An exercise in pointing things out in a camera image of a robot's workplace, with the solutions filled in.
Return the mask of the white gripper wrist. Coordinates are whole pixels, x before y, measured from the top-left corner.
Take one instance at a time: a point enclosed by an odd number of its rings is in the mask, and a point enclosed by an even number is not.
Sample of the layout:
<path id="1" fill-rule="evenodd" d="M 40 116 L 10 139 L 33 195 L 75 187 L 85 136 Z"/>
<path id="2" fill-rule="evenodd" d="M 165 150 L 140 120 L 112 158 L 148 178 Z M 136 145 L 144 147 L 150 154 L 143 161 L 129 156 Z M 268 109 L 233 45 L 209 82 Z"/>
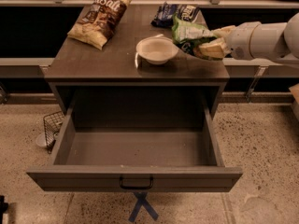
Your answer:
<path id="1" fill-rule="evenodd" d="M 217 59 L 223 59 L 231 53 L 234 59 L 252 60 L 250 40 L 259 25 L 261 25 L 259 21 L 254 21 L 244 22 L 238 26 L 229 25 L 214 29 L 212 33 L 220 38 L 200 45 L 199 50 L 203 55 Z"/>

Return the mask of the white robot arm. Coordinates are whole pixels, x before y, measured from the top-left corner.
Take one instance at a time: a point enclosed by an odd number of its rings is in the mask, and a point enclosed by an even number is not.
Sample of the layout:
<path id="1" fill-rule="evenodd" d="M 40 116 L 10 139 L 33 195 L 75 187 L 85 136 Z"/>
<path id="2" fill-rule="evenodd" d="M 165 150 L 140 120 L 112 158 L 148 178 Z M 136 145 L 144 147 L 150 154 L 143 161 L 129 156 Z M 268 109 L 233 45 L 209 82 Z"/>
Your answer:
<path id="1" fill-rule="evenodd" d="M 216 29 L 217 38 L 196 47 L 197 56 L 236 60 L 266 59 L 274 63 L 297 66 L 299 62 L 299 14 L 287 22 L 244 22 L 238 26 Z"/>

